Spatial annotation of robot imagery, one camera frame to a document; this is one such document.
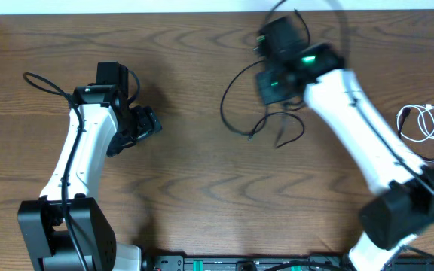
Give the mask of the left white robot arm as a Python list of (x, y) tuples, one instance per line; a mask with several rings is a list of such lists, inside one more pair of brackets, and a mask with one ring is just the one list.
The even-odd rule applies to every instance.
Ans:
[(35, 270), (143, 270), (141, 248), (120, 244), (99, 207), (105, 159), (160, 132), (154, 111), (133, 106), (135, 74), (119, 62), (99, 62), (96, 80), (66, 93), (69, 130), (48, 183), (36, 200), (21, 202), (17, 221)]

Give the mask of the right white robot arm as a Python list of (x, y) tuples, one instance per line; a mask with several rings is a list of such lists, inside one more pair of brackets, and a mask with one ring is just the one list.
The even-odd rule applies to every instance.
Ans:
[(350, 268), (384, 269), (434, 224), (434, 166), (392, 131), (330, 44), (302, 39), (288, 17), (265, 20), (257, 42), (262, 102), (300, 98), (340, 139), (374, 195), (359, 212), (363, 231), (347, 255)]

